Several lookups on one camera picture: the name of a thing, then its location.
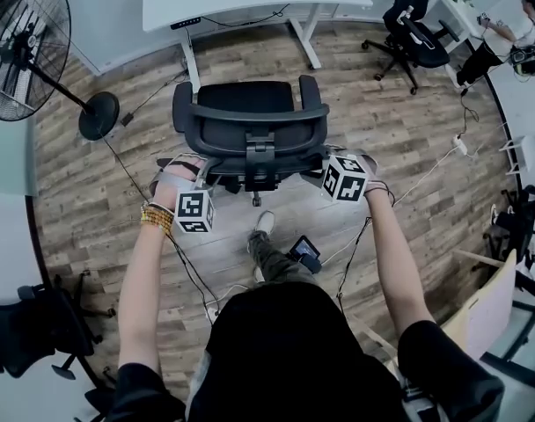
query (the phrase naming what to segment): white cube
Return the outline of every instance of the white cube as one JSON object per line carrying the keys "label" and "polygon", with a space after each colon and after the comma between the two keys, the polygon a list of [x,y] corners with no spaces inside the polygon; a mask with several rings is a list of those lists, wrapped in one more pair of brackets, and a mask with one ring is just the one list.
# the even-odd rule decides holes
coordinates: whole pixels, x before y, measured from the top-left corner
{"label": "white cube", "polygon": [[184,233],[209,233],[215,208],[207,191],[178,193],[174,219]]}
{"label": "white cube", "polygon": [[368,179],[369,175],[355,155],[331,155],[322,182],[322,195],[331,201],[358,202],[363,197]]}

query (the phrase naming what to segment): black shirt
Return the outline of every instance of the black shirt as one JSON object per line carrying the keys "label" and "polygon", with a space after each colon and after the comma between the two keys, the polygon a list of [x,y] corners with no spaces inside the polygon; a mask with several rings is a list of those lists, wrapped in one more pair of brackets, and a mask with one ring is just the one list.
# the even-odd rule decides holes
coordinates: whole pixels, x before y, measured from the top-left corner
{"label": "black shirt", "polygon": [[[216,320],[211,361],[189,422],[407,420],[396,378],[363,353],[328,294],[307,283],[265,286],[235,295]],[[399,368],[443,406],[450,420],[495,420],[502,382],[430,321],[408,327]],[[156,373],[119,370],[107,421],[174,421],[184,405]]]}

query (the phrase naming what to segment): black sleeve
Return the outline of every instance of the black sleeve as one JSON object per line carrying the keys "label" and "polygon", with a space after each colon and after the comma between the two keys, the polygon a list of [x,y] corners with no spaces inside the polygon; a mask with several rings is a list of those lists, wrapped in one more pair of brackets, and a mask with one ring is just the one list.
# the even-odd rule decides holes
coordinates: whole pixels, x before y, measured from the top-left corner
{"label": "black sleeve", "polygon": [[129,363],[119,369],[114,403],[106,422],[173,422],[183,419],[185,410],[186,406],[170,395],[156,372],[142,364]]}
{"label": "black sleeve", "polygon": [[453,342],[437,324],[410,325],[399,340],[399,369],[442,405],[450,421],[494,421],[504,385]]}

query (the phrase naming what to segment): fan base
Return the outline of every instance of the fan base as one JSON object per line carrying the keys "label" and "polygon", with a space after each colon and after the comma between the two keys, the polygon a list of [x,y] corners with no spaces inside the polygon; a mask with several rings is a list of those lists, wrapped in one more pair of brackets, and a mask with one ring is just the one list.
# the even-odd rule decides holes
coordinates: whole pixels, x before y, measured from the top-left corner
{"label": "fan base", "polygon": [[97,141],[114,127],[119,117],[119,100],[111,92],[98,92],[86,103],[95,114],[82,111],[78,122],[80,133],[88,141]]}

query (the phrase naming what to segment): fan stand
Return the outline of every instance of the fan stand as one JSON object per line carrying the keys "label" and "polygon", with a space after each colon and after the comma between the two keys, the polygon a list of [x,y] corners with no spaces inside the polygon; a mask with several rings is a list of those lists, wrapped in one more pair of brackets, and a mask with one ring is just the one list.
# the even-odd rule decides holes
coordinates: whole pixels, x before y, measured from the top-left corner
{"label": "fan stand", "polygon": [[26,63],[42,81],[54,87],[62,95],[72,100],[82,108],[78,119],[78,126],[82,136],[88,141],[97,141],[111,131],[119,117],[119,100],[111,92],[103,91],[90,97],[87,102],[76,97],[72,92],[57,83],[35,64]]}

